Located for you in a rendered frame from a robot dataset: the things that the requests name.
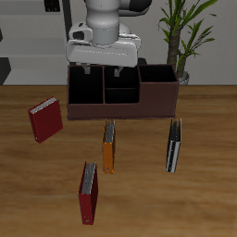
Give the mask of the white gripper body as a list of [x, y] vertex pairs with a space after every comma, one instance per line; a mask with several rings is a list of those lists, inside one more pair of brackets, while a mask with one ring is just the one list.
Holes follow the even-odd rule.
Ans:
[[69, 40], [67, 60], [75, 63], [134, 68], [138, 62], [141, 39], [135, 34], [122, 33], [111, 45], [98, 47], [91, 42]]

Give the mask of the dark brown desk caddy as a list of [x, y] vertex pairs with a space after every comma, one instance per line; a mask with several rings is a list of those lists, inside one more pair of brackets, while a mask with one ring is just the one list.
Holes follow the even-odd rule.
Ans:
[[114, 75], [111, 66], [68, 70], [68, 119], [168, 119], [175, 116], [179, 82], [171, 65], [138, 65]]

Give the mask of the wide red book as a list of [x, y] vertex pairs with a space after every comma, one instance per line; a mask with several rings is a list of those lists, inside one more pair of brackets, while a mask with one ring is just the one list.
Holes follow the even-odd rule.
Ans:
[[34, 139], [42, 143], [63, 129], [59, 100], [53, 96], [28, 110]]

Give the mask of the orange book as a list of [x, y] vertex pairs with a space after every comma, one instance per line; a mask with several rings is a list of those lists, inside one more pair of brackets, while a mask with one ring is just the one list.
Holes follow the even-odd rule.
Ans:
[[103, 133], [103, 164], [105, 174], [112, 174], [114, 172], [115, 125], [114, 119], [107, 119], [105, 121]]

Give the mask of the black book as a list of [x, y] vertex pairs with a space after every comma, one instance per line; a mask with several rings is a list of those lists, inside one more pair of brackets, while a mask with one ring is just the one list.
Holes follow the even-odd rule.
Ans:
[[181, 120], [173, 119], [170, 122], [166, 172], [174, 173], [176, 171], [179, 151], [181, 146]]

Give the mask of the narrow red book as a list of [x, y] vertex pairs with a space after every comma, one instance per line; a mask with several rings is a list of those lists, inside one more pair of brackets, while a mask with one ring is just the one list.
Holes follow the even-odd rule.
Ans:
[[84, 225], [93, 225], [98, 197], [96, 163], [84, 163], [78, 196], [80, 201], [82, 223]]

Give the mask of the green pot plant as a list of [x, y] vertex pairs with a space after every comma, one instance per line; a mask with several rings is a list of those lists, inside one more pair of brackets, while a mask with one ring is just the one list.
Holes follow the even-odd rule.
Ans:
[[200, 35], [197, 35], [203, 20], [189, 25], [189, 22], [197, 17], [201, 12], [213, 6], [218, 0], [206, 0], [200, 4], [201, 0], [190, 8], [185, 7], [186, 0], [168, 0], [168, 11], [161, 8], [165, 17], [159, 21], [164, 22], [168, 27], [163, 32], [166, 36], [164, 41], [168, 44], [167, 63], [176, 72], [180, 85], [187, 85], [190, 75], [185, 71], [186, 60], [189, 56], [198, 56], [196, 49], [202, 44], [213, 42], [214, 38], [208, 38], [212, 26], [206, 28]]

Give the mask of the grey wall shelf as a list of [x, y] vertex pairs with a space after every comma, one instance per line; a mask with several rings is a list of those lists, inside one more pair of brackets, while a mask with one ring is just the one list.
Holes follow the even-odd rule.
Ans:
[[69, 0], [0, 0], [0, 85], [65, 85]]

